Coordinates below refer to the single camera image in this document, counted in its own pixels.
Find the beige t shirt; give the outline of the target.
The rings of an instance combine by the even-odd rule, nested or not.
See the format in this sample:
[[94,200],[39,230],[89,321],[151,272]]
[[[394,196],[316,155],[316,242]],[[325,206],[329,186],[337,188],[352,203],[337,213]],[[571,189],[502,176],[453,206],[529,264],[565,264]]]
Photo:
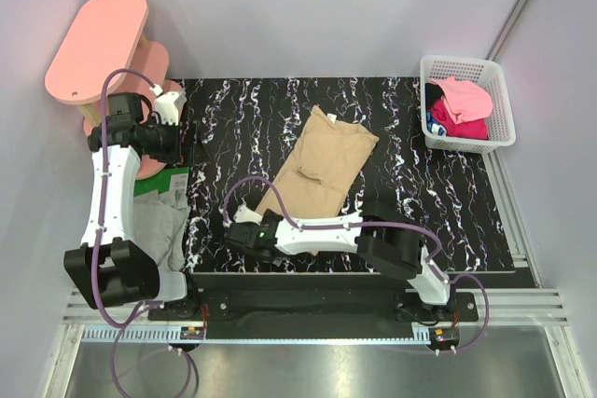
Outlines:
[[293,218],[332,218],[339,214],[357,175],[379,138],[364,126],[333,120],[312,108],[301,135],[269,189],[257,205],[280,214],[279,193]]

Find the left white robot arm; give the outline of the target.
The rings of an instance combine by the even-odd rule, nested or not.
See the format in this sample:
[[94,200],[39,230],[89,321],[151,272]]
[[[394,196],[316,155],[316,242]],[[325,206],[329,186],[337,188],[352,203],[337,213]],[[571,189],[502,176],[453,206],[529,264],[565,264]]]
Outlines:
[[167,91],[149,113],[146,101],[134,92],[108,96],[108,114],[88,137],[94,174],[88,224],[79,248],[65,253],[63,266],[92,309],[162,301],[189,320],[201,310],[190,279],[177,268],[161,267],[133,233],[133,192],[142,158],[180,161],[186,97]]

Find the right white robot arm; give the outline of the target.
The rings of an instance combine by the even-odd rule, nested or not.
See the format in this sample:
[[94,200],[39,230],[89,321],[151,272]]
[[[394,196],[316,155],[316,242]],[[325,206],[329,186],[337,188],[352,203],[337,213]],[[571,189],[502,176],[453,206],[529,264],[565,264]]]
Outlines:
[[407,281],[432,319],[444,320],[457,308],[449,277],[427,247],[429,242],[439,246],[439,240],[382,206],[317,219],[286,218],[271,210],[260,215],[241,206],[225,242],[268,263],[314,252],[356,254],[382,275]]

